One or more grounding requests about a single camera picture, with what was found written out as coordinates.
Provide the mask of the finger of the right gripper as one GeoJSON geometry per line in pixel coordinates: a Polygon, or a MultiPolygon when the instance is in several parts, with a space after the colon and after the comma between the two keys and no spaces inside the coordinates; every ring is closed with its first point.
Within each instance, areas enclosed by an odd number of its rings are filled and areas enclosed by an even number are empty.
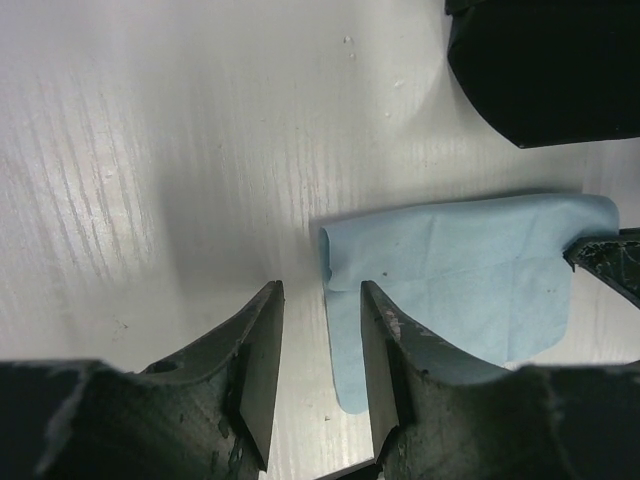
{"type": "Polygon", "coordinates": [[[639,228],[580,238],[563,257],[572,269],[582,268],[639,307],[639,228]]]}

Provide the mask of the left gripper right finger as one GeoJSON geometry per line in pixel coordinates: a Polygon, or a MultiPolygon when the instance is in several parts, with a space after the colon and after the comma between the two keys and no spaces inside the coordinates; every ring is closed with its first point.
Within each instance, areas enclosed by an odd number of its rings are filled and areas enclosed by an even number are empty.
{"type": "Polygon", "coordinates": [[[388,479],[635,479],[639,367],[508,370],[361,286],[374,458],[388,479]]]}

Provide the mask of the black glasses case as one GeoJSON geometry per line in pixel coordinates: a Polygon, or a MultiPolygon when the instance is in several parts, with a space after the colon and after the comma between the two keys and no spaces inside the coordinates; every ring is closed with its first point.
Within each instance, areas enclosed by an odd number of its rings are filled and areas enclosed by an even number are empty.
{"type": "Polygon", "coordinates": [[[519,148],[639,135],[636,1],[448,1],[447,60],[519,148]]]}

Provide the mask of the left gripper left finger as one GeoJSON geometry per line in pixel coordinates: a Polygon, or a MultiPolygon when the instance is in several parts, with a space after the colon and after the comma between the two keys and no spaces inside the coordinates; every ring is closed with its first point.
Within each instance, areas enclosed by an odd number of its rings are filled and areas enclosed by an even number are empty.
{"type": "Polygon", "coordinates": [[[267,469],[284,319],[267,283],[139,373],[98,360],[1,365],[5,479],[255,479],[267,469]]]}

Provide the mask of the light blue cloth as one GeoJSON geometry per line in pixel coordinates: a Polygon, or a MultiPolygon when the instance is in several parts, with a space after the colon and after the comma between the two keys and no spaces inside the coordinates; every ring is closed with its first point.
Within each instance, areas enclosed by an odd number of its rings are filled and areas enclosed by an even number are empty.
{"type": "Polygon", "coordinates": [[[564,252],[615,234],[603,196],[534,194],[419,205],[324,225],[318,247],[337,400],[368,407],[360,287],[372,281],[407,315],[490,363],[529,359],[558,343],[569,319],[564,252]]]}

